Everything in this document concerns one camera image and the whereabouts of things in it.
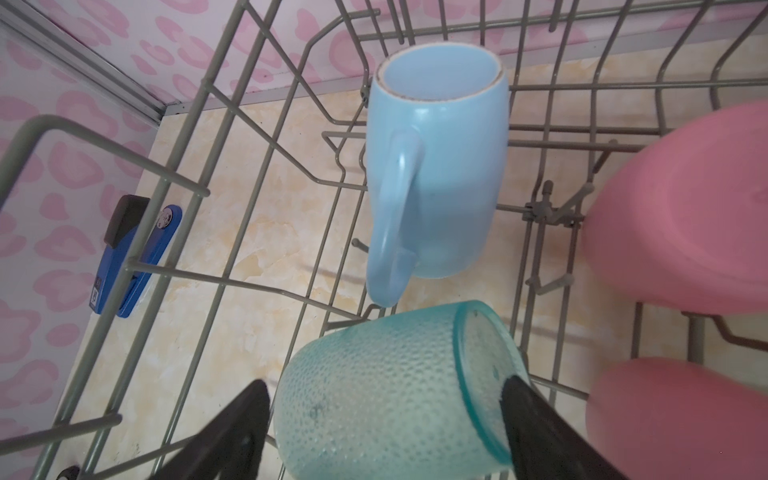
plastic cup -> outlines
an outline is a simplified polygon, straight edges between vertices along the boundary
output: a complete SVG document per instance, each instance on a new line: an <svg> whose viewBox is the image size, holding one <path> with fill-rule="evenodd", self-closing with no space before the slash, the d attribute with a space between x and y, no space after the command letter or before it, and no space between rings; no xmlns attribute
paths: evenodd
<svg viewBox="0 0 768 480"><path fill-rule="evenodd" d="M768 396L681 360L634 359L587 401L590 443L632 480L757 480L768 472Z"/></svg>
<svg viewBox="0 0 768 480"><path fill-rule="evenodd" d="M768 310L768 101L724 108L635 155L587 213L592 270L676 310Z"/></svg>
<svg viewBox="0 0 768 480"><path fill-rule="evenodd" d="M285 369L275 439L296 480L466 479L511 467L499 399L530 383L479 301L399 313L315 340Z"/></svg>

light blue ceramic mug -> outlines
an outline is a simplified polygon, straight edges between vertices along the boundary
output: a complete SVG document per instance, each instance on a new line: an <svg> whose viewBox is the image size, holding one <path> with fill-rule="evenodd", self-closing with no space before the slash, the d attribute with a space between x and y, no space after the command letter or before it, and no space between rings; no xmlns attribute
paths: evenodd
<svg viewBox="0 0 768 480"><path fill-rule="evenodd" d="M453 275L480 256L506 164L508 113L504 68L482 47L419 45L379 66L366 135L374 302L392 306L411 275Z"/></svg>

pink patterned wallpaper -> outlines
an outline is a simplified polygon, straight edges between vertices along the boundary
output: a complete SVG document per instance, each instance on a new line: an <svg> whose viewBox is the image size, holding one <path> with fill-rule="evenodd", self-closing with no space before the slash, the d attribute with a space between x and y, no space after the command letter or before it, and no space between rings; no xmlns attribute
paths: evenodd
<svg viewBox="0 0 768 480"><path fill-rule="evenodd" d="M636 0L635 4L656 0ZM160 100L172 103L189 101L200 85L224 24L229 18L235 0L156 0L153 2L118 2L117 0L30 0L63 29L118 66ZM270 0L251 0L264 16ZM392 17L386 0L371 0L374 8L381 8L379 23L383 31L393 30ZM531 15L551 12L554 0L535 0ZM581 0L579 11L618 7L624 0ZM345 0L349 11L365 10L365 0ZM415 27L439 26L440 13L437 0L408 0L412 23ZM703 23L751 18L762 7L758 4L723 5L711 8ZM563 12L571 2L566 0ZM522 16L523 0L487 0L486 18L497 20ZM479 21L478 0L445 0L445 13L449 24ZM278 11L272 32L298 63L304 45L323 26L339 14L333 0L284 0ZM622 28L622 35L684 27L693 12L665 12L632 15ZM358 33L373 33L370 20L355 21ZM605 39L611 33L614 19L577 22L571 30L569 43L577 44ZM559 45L563 28L554 33L547 25L528 29L526 50ZM230 94L240 75L247 52L257 34L256 23L246 14L240 23L227 61L217 79L217 87ZM486 46L501 54L515 53L518 47L517 28L488 31ZM477 32L450 35L454 41L478 43ZM438 40L442 37L420 38L418 42ZM390 52L404 48L396 40L386 42ZM373 69L384 59L377 41L364 44L366 56ZM304 72L309 83L356 77L362 74L360 60L352 39L340 25L318 42L310 55ZM293 76L282 58L270 45L264 48L261 59L251 76L248 91L285 87Z"/></svg>
<svg viewBox="0 0 768 480"><path fill-rule="evenodd" d="M0 156L22 123L59 114L146 154L156 129L0 35ZM40 141L0 211L0 439L50 427L91 310L102 237L141 169L61 132ZM0 457L27 479L39 449Z"/></svg>

gray wire rack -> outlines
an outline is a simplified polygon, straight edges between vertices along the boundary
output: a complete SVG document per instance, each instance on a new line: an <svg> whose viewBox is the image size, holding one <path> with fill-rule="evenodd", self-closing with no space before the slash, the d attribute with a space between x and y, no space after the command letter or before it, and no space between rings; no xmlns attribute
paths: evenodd
<svg viewBox="0 0 768 480"><path fill-rule="evenodd" d="M479 0L480 6L480 19L477 23L468 23L460 25L449 25L445 19L445 6L443 0L439 0L441 25L439 27L428 28L414 28L411 22L408 5L405 0L399 0L400 13L396 11L394 0L388 0L387 6L389 14L393 20L393 31L381 31L377 17L381 15L381 11L377 8L372 8L370 0L366 0L367 10L360 12L348 12L342 0L336 0L336 6L339 9L339 16L332 22L322 28L307 44L304 48L303 54L298 65L292 63L286 52L281 48L280 44L276 41L272 33L270 33L270 27L280 7L280 0L272 0L269 8L266 10L266 14L262 17L259 15L254 7L247 0L239 0L232 11L231 16L223 30L222 38L216 48L213 56L213 60L207 69L207 72L202 80L200 90L197 92L187 117L184 120L184 124L180 130L180 134L176 140L173 150L167 160L167 163L159 165L141 155L137 155L121 145L102 137L93 131L82 127L79 124L65 120L51 115L44 115L41 117L33 118L25 123L20 131L17 133L13 141L11 142L8 151L3 158L2 168L0 168L0 207L5 203L13 184L18 179L18 175L21 173L23 167L30 154L35 148L40 137L50 130L61 130L76 137L79 137L85 141L88 141L106 151L119 155L140 167L143 167L160 176L154 194L151 197L150 203L147 206L146 213L138 226L135 238L131 243L131 247L127 254L127 259L123 265L123 269L120 272L113 291L108 298L106 305L104 306L103 313L95 323L93 333L89 339L87 345L84 347L81 360L76 365L74 373L71 377L71 381L67 387L67 390L62 398L58 412L56 413L53 427L43 432L36 432L29 435L23 435L14 439L8 439L0 442L0 455L4 455L10 452L16 452L23 449L28 449L36 445L45 445L35 467L33 477L35 480L42 480L48 475L48 471L51 468L51 464L56 456L58 446L63 439L71 438L77 435L83 435L86 433L95 432L93 442L88 450L87 455L82 463L81 478L88 478L90 480L96 480L98 478L109 478L113 475L117 475L122 472L142 465L146 462L154 460L153 472L156 472L162 465L164 456L170 452L178 450L185 446L190 438L183 439L176 442L171 442L174 431L177 426L177 422L180 418L182 408L187 399L187 394L190 391L192 381L194 379L195 372L203 354L205 342L214 324L214 320L217 315L217 311L222 300L224 290L228 286L246 288L252 290L259 290L262 292L274 293L277 295L287 296L297 302L303 304L300 314L296 319L296 326L293 331L293 337L290 341L288 351L286 352L285 362L283 368L287 364L291 357L293 348L296 343L299 328L301 326L306 306L311 305L323 309L326 311L326 315L323 321L323 327L320 335L324 335L326 332L354 325L356 323L364 322L372 314L373 310L379 311L379 316L386 314L385 309L380 309L376 305L368 305L365 312L363 312L364 301L366 298L366 291L363 290L362 296L359 301L357 311L355 313L341 310L334 307L333 298L336 295L337 287L341 278L341 273L346 261L347 253L350 247L360 248L366 250L364 244L359 240L353 238L353 231L359 216L360 208L362 205L363 196L366 193L366 183L351 184L345 183L346 171L339 162L339 155L345 146L347 139L349 138L364 138L364 133L352 132L355 126L364 126L365 122L359 120L359 116L366 106L367 95L370 86L370 70L366 60L365 53L362 49L362 43L364 41L378 42L385 55L388 55L385 39L396 38L401 45L404 45L407 41L409 45L414 45L417 37L424 35L441 35L444 40L448 39L449 33L460 31L479 31L480 44L485 44L485 34L487 30L492 28L505 28L505 27L519 27L520 36L518 43L519 55L516 58L516 70L515 75L511 82L510 87L510 110L515 102L515 95L519 91L546 91L548 92L548 99L545 110L545 121L543 124L510 124L510 131L537 131L541 132L541 140L510 140L508 142L509 147L533 147L541 150L541 156L538 162L538 176L535 181L535 185L531 192L531 200L524 206L499 204L498 210L510 212L512 214L521 215L525 226L525 235L523 237L522 255L520 259L520 269L518 275L518 282L515 287L514 303L511 312L511 325L510 330L515 333L518 328L518 324L521 327L521 342L520 347L523 352L527 352L528 344L531 336L531 325L534 315L535 300L537 295L551 292L556 289L562 289L562 304L559 317L559 325L556 337L556 347L554 354L554 367L550 378L542 378L539 376L531 376L534 382L550 389L549 401L554 403L557 392L563 392L565 394L575 396L579 399L586 399L588 394L580 390L571 388L566 385L562 385L559 382L560 365L562 361L564 337L565 337L565 325L567 322L568 303L571 295L571 284L573 283L573 269L574 258L576 254L576 245L578 241L578 232L581 225L581 221L584 219L584 215L581 213L582 200L594 189L592 181L594 176L599 172L603 164L608 159L612 152L637 152L643 145L641 144L622 144L617 141L609 141L607 143L598 143L598 134L623 134L623 135L664 135L669 132L670 128L667 126L667 120L664 114L664 103L662 102L662 91L664 89L678 89L678 88L709 88L710 89L710 101L713 109L720 107L720 99L718 97L718 88L720 87L749 87L768 85L768 78L747 78L740 80L720 80L720 69L727 59L739 48L744 40L753 33L753 31L760 25L760 23L768 15L768 5L762 9L749 23L749 25L738 35L730 47L720 57L715 64L710 79L706 81L667 81L665 80L665 72L667 66L671 63L675 55L680 48L689 39L691 33L696 28L702 17L707 13L707 10L714 5L726 5L747 3L748 0L685 0L685 1L672 1L672 2L656 2L656 3L643 3L642 5L634 5L633 0L627 0L620 8L603 8L598 10L580 11L579 0L573 0L571 7L567 12L563 12L563 1L556 0L554 3L553 12L550 15L531 16L531 0L525 0L523 13L520 18L509 18L504 20L486 21L485 17L485 0ZM662 63L656 81L648 82L622 82L622 83L600 83L601 72L604 67L604 63L608 55L611 53L611 49L614 46L619 32L621 30L624 21L630 15L662 12L662 11L676 11L685 8L697 8L697 12L690 24L684 29L680 37L674 43L668 56ZM244 15L250 15L258 25L260 32L257 35L253 47L247 56L245 66L240 75L240 79L237 82L237 86L232 93L231 97L227 97L222 91L214 86L214 80L217 73L220 70L224 57L228 48L233 40L237 26L240 23L241 18ZM614 28L611 32L607 44L600 55L597 67L594 71L594 77L591 83L584 84L559 84L557 83L558 72L563 62L564 51L567 44L568 36L571 32L571 27L574 22L590 18L612 18L614 19ZM368 20L372 22L372 25L376 33L358 35L355 29L356 22L361 20ZM302 77L302 71L304 70L307 62L307 58L312 51L313 46L324 36L328 35L335 28L340 27L342 24L346 26L349 34L354 42L357 54L363 66L363 80L361 87L362 101L357 108L356 114L349 120L336 119L323 107L322 102L316 96L313 89ZM525 51L525 36L526 29L531 25L548 25L550 31L554 31L557 28L563 28L563 38L557 51L557 57L554 61L554 68L551 74L551 81L549 84L520 84L520 68ZM277 53L288 65L294 75L292 84L286 96L283 110L280 112L280 116L276 123L276 127L272 134L267 133L256 122L251 120L240 108L240 104L243 100L249 78L259 59L259 56L263 50L265 42L270 42L276 49ZM286 116L291 107L293 99L297 95L299 86L303 87L307 94L312 98L315 105L323 113L324 117L332 124L346 127L345 132L324 132L323 138L328 145L333 149L336 157L336 165L341 170L341 177L339 180L326 180L315 177L312 175L301 163L300 159L295 158L286 151L278 142L280 138L280 132L283 129L283 125L286 120ZM598 127L597 125L597 94L600 90L604 89L650 89L655 93L655 107L657 112L657 127ZM577 126L564 126L553 125L552 108L554 103L554 94L557 91L563 90L582 90L590 92L590 124L589 126L577 127ZM212 94L218 99L225 107L226 112L223 116L223 120L219 126L219 130L213 146L210 149L210 153L207 156L206 162L200 178L195 181L189 178L179 175L176 170L179 167L181 159L187 149L190 139L193 135L194 128L200 119L200 114L204 109L206 99L209 94ZM235 118L239 118L250 126L257 134L259 134L268 144L269 148L261 163L257 181L253 186L253 190L250 195L250 199L247 203L245 214L240 223L240 229L237 232L236 239L231 248L230 255L228 257L227 264L221 276L203 275L200 273L194 273L185 270L179 270L177 268L177 262L180 258L182 249L190 233L190 229L197 215L198 209L203 202L203 199L210 194L207 185L214 173L217 161L223 149L224 143L227 139L227 135L230 132L233 121ZM589 134L589 141L574 142L574 141L552 141L550 140L550 133L552 132L576 132ZM338 145L333 143L333 138L339 138ZM545 165L547 161L547 154L550 149L565 149L574 151L586 151L588 153L588 164L585 174L584 186L573 196L566 201L559 208L554 207L550 201L550 195L552 192L552 182L544 181ZM302 295L282 289L273 288L271 286L248 283L243 281L232 280L230 274L235 264L237 254L240 251L240 245L243 242L243 238L246 235L246 230L250 222L253 209L259 198L262 184L266 176L267 169L270 166L270 162L273 157L273 153L277 151L282 154L291 164L301 170L310 180L326 185L328 187L336 188L336 196L334 197L333 204L331 206L330 215L325 227L323 238L320 242L319 250L317 252L316 261L310 277L309 285L306 292ZM365 153L365 147L359 152L359 165L365 170L363 163L363 155ZM147 238L150 235L154 221L160 212L166 193L170 187L170 184L178 184L184 188L187 188L193 192L192 200L190 201L187 212L181 221L176 238L172 247L167 255L167 260L163 266L152 266L146 263L140 262L137 258L142 251L143 245L146 243ZM346 238L346 243L343 248L343 254L339 264L339 269L336 272L336 278L334 280L333 289L330 296L329 303L322 303L316 300L310 299L313 284L316 279L316 275L319 268L320 258L323 255L323 250L326 245L326 239L328 237L331 223L336 212L336 207L339 203L339 196L343 189L351 189L359 191L359 198L357 201L356 209L354 210L352 222L349 226L349 234ZM544 245L545 231L547 227L565 227L571 229L570 248L568 250L568 264L566 266L566 274L553 282L545 285L541 285L539 279L539 270L541 265L542 250ZM532 246L532 259L530 277L525 278L526 266L528 264L528 258L531 257L531 242ZM84 422L71 423L72 416L81 399L88 377L94 368L101 347L104 345L104 341L107 337L109 329L115 314L120 306L121 299L128 288L131 276L134 272L149 272L155 273L159 276L157 285L154 291L149 296L147 303L147 310L139 324L136 336L131 345L127 358L122 367L121 373L114 385L111 398L107 404L102 417L96 419L90 419ZM112 466L100 472L95 471L96 464L101 455L104 444L109 435L110 429L118 425L122 417L119 413L121 403L128 388L128 384L131 381L134 370L138 363L141 352L144 348L147 338L152 330L154 319L158 310L163 302L164 295L170 283L170 279L173 277L186 278L190 280L197 280L200 282L210 282L218 285L216 295L210 306L205 324L200 334L200 339L197 344L197 348L194 351L187 375L184 379L183 386L179 393L173 414L168 422L167 431L162 439L161 446L152 452L140 455L132 460L121 463L119 465ZM527 303L525 304L525 311L522 314L522 321L518 321L520 316L521 299L523 290L527 288ZM391 310L390 314L396 311L397 305ZM330 321L330 314L335 313L341 317L346 318L341 321ZM723 339L729 343L744 346L746 348L759 349L768 351L768 343L754 340L745 339L743 337L733 335L725 320L719 316L707 316L699 313L684 313L689 318L689 335L688 335L688 359L694 362L703 362L703 326L707 317L711 317L717 327L717 331L723 337ZM643 305L638 303L635 307L634 324L632 331L632 344L631 344L631 357L635 358L639 353L641 327L643 322ZM267 438L267 442L274 447L274 440ZM284 469L280 471L280 478L283 477ZM507 478L506 473L501 474L502 479Z"/></svg>

pink bowl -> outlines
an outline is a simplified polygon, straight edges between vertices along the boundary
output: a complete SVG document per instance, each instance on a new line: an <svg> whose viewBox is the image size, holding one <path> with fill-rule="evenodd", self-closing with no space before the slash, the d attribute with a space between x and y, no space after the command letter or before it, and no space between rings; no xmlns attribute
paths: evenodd
<svg viewBox="0 0 768 480"><path fill-rule="evenodd" d="M598 196L581 245L634 299L768 310L768 101L708 114L635 155Z"/></svg>
<svg viewBox="0 0 768 480"><path fill-rule="evenodd" d="M768 476L768 396L693 363L635 359L606 372L587 434L631 480Z"/></svg>

